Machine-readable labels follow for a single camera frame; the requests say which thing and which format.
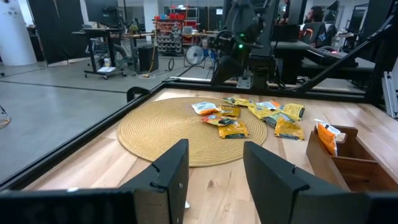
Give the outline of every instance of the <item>fan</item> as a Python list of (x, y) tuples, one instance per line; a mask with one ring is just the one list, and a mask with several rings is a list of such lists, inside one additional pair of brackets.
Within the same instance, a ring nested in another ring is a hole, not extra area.
[(203, 49), (199, 46), (190, 47), (185, 53), (184, 58), (184, 60), (187, 60), (190, 65), (199, 65), (204, 61), (204, 59), (205, 53), (203, 52)]

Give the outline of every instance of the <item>gray floor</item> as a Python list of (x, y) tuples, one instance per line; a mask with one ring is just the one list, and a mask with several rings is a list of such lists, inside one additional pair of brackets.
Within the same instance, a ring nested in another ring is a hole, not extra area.
[[(167, 71), (170, 57), (159, 57), (154, 78), (99, 75), (84, 77), (88, 61), (52, 68), (44, 64), (27, 67), (0, 65), (0, 105), (12, 117), (0, 129), (0, 181), (34, 162), (61, 143), (107, 117), (125, 105), (125, 92), (132, 86), (153, 88), (167, 77), (183, 71), (183, 60), (175, 58), (174, 70)], [(206, 69), (195, 67), (185, 77), (206, 78)], [(323, 86), (353, 88), (345, 80), (330, 80)]]

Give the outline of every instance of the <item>wooden box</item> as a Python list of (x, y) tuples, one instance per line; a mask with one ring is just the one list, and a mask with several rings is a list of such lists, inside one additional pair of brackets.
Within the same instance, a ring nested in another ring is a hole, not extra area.
[(334, 127), (345, 133), (344, 140), (337, 142), (338, 156), (327, 152), (316, 127), (308, 140), (307, 156), (317, 177), (355, 192), (398, 190), (397, 182), (358, 141), (356, 128)]

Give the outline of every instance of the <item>woven placemat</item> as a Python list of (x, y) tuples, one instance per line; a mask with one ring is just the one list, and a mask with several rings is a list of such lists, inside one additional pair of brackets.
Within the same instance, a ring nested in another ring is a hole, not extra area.
[(238, 120), (243, 121), (250, 136), (244, 139), (221, 139), (218, 127), (205, 123), (192, 104), (207, 101), (228, 105), (211, 98), (172, 98), (141, 106), (121, 121), (118, 127), (120, 143), (133, 154), (154, 161), (180, 139), (189, 139), (191, 167), (213, 166), (235, 161), (243, 156), (243, 143), (263, 144), (267, 136), (264, 122), (247, 108), (241, 107)]

